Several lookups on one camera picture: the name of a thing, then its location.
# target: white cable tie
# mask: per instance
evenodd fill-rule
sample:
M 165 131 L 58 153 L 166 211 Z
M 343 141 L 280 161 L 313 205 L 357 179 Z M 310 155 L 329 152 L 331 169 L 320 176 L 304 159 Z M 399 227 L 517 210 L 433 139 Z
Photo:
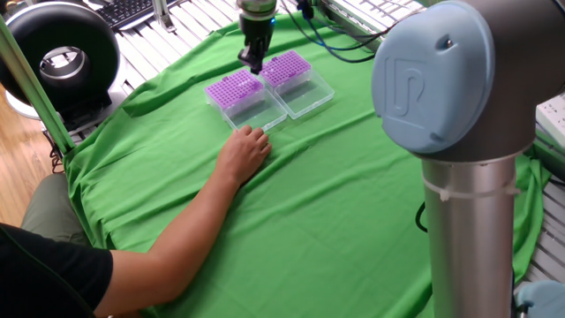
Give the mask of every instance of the white cable tie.
M 520 189 L 517 189 L 515 187 L 516 174 L 514 175 L 514 177 L 512 178 L 512 180 L 510 181 L 510 183 L 508 185 L 505 185 L 505 186 L 500 187 L 498 189 L 494 189 L 492 191 L 483 192 L 483 193 L 453 192 L 453 191 L 450 191 L 448 188 L 444 189 L 444 188 L 440 188 L 436 185 L 433 185 L 431 182 L 426 180 L 426 178 L 424 177 L 424 174 L 422 174 L 422 179 L 424 180 L 424 185 L 426 185 L 426 187 L 428 189 L 434 191 L 435 193 L 438 193 L 440 195 L 440 200 L 443 201 L 443 202 L 448 201 L 450 198 L 479 199 L 479 198 L 486 198 L 486 197 L 490 197 L 490 196 L 495 196 L 495 195 L 498 195 L 500 193 L 505 193 L 505 194 L 508 194 L 508 195 L 517 195 L 517 194 L 521 193 Z

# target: clear plastic box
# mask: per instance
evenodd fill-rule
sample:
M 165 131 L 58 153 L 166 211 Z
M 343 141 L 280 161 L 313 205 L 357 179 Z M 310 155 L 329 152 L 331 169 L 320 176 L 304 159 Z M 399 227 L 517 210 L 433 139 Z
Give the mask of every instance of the clear plastic box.
M 334 90 L 296 51 L 291 50 L 263 65 L 265 87 L 297 119 L 334 97 Z
M 204 91 L 207 103 L 233 129 L 250 125 L 267 131 L 288 116 L 280 102 L 247 70 L 225 77 Z

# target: fingers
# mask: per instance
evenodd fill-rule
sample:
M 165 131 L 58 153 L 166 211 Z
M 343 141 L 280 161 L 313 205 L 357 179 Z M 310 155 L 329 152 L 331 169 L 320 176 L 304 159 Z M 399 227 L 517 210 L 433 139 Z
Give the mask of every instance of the fingers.
M 245 125 L 243 127 L 241 127 L 241 129 L 239 130 L 243 135 L 247 136 L 251 133 L 252 128 L 249 125 Z
M 259 146 L 259 148 L 265 147 L 267 143 L 268 143 L 268 136 L 266 134 L 260 136 L 259 139 L 257 140 L 257 145 Z
M 273 149 L 273 145 L 267 144 L 267 145 L 261 150 L 261 154 L 262 154 L 263 156 L 267 156 L 267 155 L 271 152 L 272 149 Z
M 255 140 L 258 140 L 264 134 L 263 130 L 260 128 L 255 128 L 250 134 Z

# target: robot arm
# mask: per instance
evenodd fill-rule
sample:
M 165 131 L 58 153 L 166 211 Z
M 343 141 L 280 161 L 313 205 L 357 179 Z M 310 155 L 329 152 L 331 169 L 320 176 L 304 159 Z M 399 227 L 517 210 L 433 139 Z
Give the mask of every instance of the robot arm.
M 239 27 L 245 34 L 245 48 L 237 57 L 259 74 L 275 30 L 276 0 L 237 0 L 237 6 Z
M 562 0 L 461 0 L 377 51 L 383 129 L 422 159 L 437 318 L 512 316 L 515 157 L 565 84 Z

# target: hand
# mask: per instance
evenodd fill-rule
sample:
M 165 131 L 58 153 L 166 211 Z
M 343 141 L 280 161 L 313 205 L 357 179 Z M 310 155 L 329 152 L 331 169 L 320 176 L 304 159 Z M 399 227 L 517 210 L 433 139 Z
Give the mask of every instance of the hand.
M 268 136 L 262 129 L 252 130 L 246 125 L 234 130 L 223 145 L 215 169 L 224 178 L 231 178 L 241 186 L 257 171 L 271 149 Z

